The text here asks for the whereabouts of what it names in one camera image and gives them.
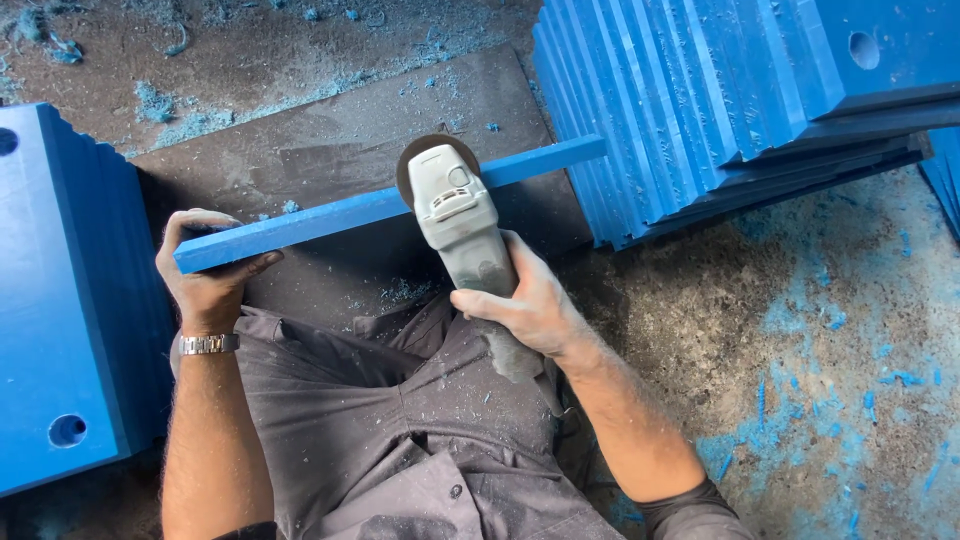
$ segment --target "hairy forearm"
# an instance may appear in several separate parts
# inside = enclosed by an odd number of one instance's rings
[[[163,474],[168,540],[209,540],[274,519],[267,462],[233,353],[180,363]]]
[[[640,379],[595,334],[578,338],[556,358],[596,432],[620,488],[648,503],[700,484],[703,465],[679,426]]]

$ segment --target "man's right hand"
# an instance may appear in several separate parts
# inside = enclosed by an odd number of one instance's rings
[[[514,262],[520,284],[512,298],[487,292],[458,289],[450,302],[464,315],[495,321],[507,327],[524,345],[556,360],[568,375],[586,367],[570,354],[584,340],[596,336],[570,303],[557,277],[541,258],[513,231],[501,231]]]

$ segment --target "concrete floor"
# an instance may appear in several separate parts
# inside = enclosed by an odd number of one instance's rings
[[[78,131],[136,154],[158,137],[215,127],[209,118],[219,111],[242,121],[444,53],[508,41],[527,61],[538,6],[395,0],[371,10],[341,0],[315,3],[328,18],[311,23],[301,2],[281,11],[269,1],[128,2],[86,2],[90,11],[54,18],[62,37],[81,44],[84,63],[51,64],[21,42],[23,54],[7,56],[0,94],[49,101]],[[164,13],[171,5],[185,9]],[[217,22],[219,6],[230,18],[205,26]],[[350,21],[346,9],[361,20]],[[368,26],[381,11],[383,26]],[[190,44],[166,58],[156,49],[180,31],[161,23],[177,17]],[[439,50],[415,44],[431,26]],[[175,92],[181,120],[137,123],[137,80]],[[584,249],[554,265],[591,322],[662,389],[711,474],[718,478],[729,461],[721,491],[761,537],[953,538],[958,258],[936,199],[908,167],[624,252]],[[895,370],[924,382],[881,382]],[[873,411],[864,407],[871,390]],[[588,454],[573,446],[565,463],[583,471]],[[157,457],[0,502],[9,537],[159,538]],[[623,496],[594,485],[609,480],[598,461],[588,494],[629,538],[642,537]]]

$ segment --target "grinder body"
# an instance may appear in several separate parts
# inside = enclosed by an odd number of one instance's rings
[[[497,228],[496,208],[480,178],[449,144],[413,156],[407,167],[413,210],[423,237],[440,254],[453,284],[500,297],[513,296],[519,279]],[[539,379],[543,389],[540,353],[517,341],[498,323],[474,319],[474,324],[490,348],[498,374],[512,382]],[[552,403],[551,410],[557,414]]]

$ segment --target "man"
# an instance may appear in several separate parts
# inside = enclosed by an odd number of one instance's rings
[[[753,538],[634,370],[515,233],[503,233],[520,277],[513,298],[457,290],[360,319],[350,335],[241,307],[244,283],[281,252],[180,273],[173,252],[186,235],[238,225],[177,212],[156,256],[182,347],[201,349],[181,355],[175,343],[171,354],[167,540],[273,539],[277,526],[290,540],[622,538],[557,466],[536,387],[494,372],[471,317],[499,322],[564,370],[650,538]],[[236,352],[230,338],[205,352],[202,338],[235,332]]]

